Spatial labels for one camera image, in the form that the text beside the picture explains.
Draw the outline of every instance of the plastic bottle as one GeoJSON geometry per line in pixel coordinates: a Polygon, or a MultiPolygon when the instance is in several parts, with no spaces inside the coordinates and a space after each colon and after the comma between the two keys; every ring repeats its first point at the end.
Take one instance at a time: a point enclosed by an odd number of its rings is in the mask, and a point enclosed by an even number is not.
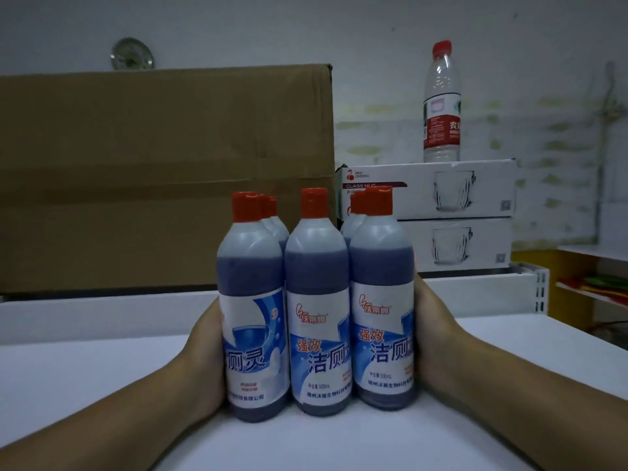
{"type": "Polygon", "coordinates": [[[340,230],[343,238],[345,239],[345,243],[347,243],[347,248],[349,247],[351,238],[366,218],[366,215],[364,214],[365,194],[365,190],[358,190],[351,195],[351,215],[347,219],[348,224],[346,226],[342,225],[344,228],[340,230]]]}
{"type": "Polygon", "coordinates": [[[216,266],[227,398],[236,417],[256,422],[276,415],[288,399],[283,255],[261,222],[257,193],[234,193],[232,209],[216,266]]]}
{"type": "Polygon", "coordinates": [[[277,218],[277,200],[273,201],[274,198],[271,199],[268,195],[260,195],[259,198],[262,204],[262,224],[268,229],[271,236],[277,239],[283,253],[286,251],[286,243],[290,234],[285,226],[281,229],[277,222],[272,219],[273,217],[277,218]]]}
{"type": "Polygon", "coordinates": [[[304,188],[286,246],[292,393],[315,416],[340,412],[352,389],[349,253],[327,217],[327,190],[304,188]]]}
{"type": "Polygon", "coordinates": [[[434,62],[425,81],[423,161],[460,160],[460,79],[451,62],[451,41],[432,48],[434,62]]]}
{"type": "Polygon", "coordinates": [[[393,217],[390,187],[367,187],[367,218],[351,239],[354,379],[367,404],[398,410],[414,389],[414,253],[393,217]]]}

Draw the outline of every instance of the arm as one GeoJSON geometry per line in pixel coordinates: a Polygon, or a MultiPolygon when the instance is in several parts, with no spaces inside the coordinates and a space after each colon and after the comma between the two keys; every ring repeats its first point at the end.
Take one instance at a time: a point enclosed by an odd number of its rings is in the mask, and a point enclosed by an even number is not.
{"type": "Polygon", "coordinates": [[[224,398],[218,301],[169,364],[0,449],[3,471],[144,471],[224,398]]]}
{"type": "Polygon", "coordinates": [[[419,374],[546,471],[620,470],[628,401],[568,379],[465,332],[415,280],[419,374]]]}

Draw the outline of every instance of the left arm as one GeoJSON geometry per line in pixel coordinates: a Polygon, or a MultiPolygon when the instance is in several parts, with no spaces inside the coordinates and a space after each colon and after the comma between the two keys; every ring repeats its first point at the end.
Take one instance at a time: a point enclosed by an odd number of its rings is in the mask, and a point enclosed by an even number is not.
{"type": "Polygon", "coordinates": [[[184,349],[147,377],[0,449],[3,471],[145,471],[224,398],[218,301],[184,349]]]}

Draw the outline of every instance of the white table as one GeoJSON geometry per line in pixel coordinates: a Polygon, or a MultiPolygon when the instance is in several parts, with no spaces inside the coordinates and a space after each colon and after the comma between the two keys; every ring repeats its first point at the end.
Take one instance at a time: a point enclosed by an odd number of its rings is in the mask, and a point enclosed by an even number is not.
{"type": "MultiPolygon", "coordinates": [[[[464,318],[471,333],[547,369],[628,398],[628,352],[543,315],[464,318]]],[[[185,336],[0,347],[0,446],[152,372],[185,336]]],[[[529,470],[466,416],[423,394],[398,412],[358,401],[329,418],[291,406],[265,423],[217,416],[157,467],[164,470],[529,470]]]]}

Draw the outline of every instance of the water bottle label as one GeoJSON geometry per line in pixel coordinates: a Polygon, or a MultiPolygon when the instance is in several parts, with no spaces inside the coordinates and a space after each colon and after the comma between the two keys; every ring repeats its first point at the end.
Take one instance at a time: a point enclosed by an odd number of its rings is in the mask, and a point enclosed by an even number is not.
{"type": "Polygon", "coordinates": [[[220,295],[227,398],[241,408],[260,408],[290,385],[283,288],[257,296],[220,295]]]}
{"type": "Polygon", "coordinates": [[[326,406],[351,393],[349,288],[333,294],[288,296],[292,393],[300,403],[326,406]]]}
{"type": "Polygon", "coordinates": [[[351,282],[354,379],[365,390],[395,395],[414,380],[414,285],[351,282]]]}
{"type": "Polygon", "coordinates": [[[460,94],[439,94],[423,103],[423,148],[460,144],[460,94]]]}

